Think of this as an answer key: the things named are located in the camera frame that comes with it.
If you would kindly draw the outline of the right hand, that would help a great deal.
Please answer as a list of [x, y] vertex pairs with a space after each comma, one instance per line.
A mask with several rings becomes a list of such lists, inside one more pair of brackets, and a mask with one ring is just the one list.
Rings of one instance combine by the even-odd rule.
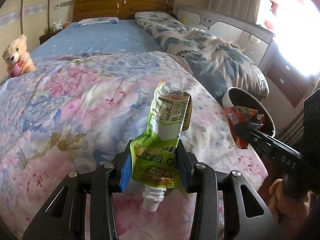
[[277, 221], [280, 221], [280, 215], [287, 218], [291, 224], [302, 224], [309, 215], [310, 211], [310, 193], [307, 192], [299, 199], [293, 199], [284, 194], [284, 182], [277, 179], [270, 187], [271, 195], [268, 208]]

